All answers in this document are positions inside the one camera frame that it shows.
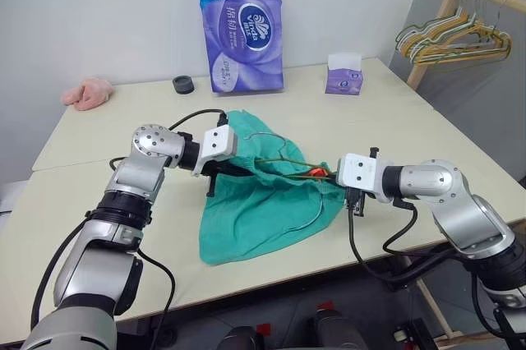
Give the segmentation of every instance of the floor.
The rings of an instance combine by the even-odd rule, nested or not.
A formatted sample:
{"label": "floor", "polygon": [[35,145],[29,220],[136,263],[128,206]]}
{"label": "floor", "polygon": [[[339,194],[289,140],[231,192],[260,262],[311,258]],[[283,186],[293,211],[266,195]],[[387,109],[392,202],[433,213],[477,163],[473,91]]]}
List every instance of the floor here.
{"label": "floor", "polygon": [[[453,330],[466,334],[483,331],[470,301],[469,276],[457,262],[448,262],[431,272],[425,281]],[[492,304],[481,294],[482,309],[492,321]],[[414,287],[392,293],[364,272],[288,297],[265,299],[236,310],[221,311],[206,318],[178,325],[178,341],[172,350],[213,350],[232,327],[270,324],[267,348],[310,347],[309,319],[320,304],[331,303],[351,319],[371,350],[402,349],[391,332],[397,324],[422,317],[433,336],[442,334],[421,293]],[[507,349],[500,340],[458,346],[458,350]]]}

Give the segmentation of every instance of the tissue package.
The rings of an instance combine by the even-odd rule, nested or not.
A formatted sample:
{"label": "tissue package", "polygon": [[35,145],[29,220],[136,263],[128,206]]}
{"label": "tissue package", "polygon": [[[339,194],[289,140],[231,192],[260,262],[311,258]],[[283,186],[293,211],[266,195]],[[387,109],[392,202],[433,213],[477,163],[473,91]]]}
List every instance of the tissue package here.
{"label": "tissue package", "polygon": [[283,89],[281,0],[201,0],[212,90]]}

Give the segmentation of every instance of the pink towel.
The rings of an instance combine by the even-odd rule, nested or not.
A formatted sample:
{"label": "pink towel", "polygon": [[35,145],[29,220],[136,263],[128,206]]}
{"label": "pink towel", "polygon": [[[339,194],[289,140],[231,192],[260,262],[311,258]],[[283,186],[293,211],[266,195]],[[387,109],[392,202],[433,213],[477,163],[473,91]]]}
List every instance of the pink towel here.
{"label": "pink towel", "polygon": [[102,105],[113,93],[108,81],[90,77],[78,87],[64,91],[60,100],[65,105],[73,105],[76,110],[89,110]]}

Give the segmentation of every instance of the wooden clothes rack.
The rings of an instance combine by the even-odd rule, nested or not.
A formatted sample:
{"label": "wooden clothes rack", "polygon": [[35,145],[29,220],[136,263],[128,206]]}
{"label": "wooden clothes rack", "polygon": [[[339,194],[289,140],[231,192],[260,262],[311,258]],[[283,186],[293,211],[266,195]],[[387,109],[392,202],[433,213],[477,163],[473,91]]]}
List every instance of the wooden clothes rack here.
{"label": "wooden clothes rack", "polygon": [[[510,7],[518,12],[526,14],[526,0],[489,0],[503,7]],[[442,0],[441,7],[436,15],[437,18],[451,16],[457,7],[458,0]],[[428,65],[415,65],[411,70],[408,78],[408,85],[413,89],[417,90],[422,78],[426,74]]]}

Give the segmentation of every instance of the teal cloth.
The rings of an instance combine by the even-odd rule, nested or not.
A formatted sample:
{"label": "teal cloth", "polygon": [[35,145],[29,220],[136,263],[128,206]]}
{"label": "teal cloth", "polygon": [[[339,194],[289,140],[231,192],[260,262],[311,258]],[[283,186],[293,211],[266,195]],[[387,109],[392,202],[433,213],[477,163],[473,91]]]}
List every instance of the teal cloth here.
{"label": "teal cloth", "polygon": [[[255,173],[249,177],[218,175],[215,196],[206,200],[201,219],[201,259],[207,264],[247,260],[290,246],[326,228],[344,203],[344,190],[323,181],[292,180],[280,174],[304,173],[305,165],[255,159],[279,157],[284,145],[248,112],[228,113],[228,124],[238,135],[238,152],[231,163]],[[282,149],[287,159],[305,162],[290,140]]]}

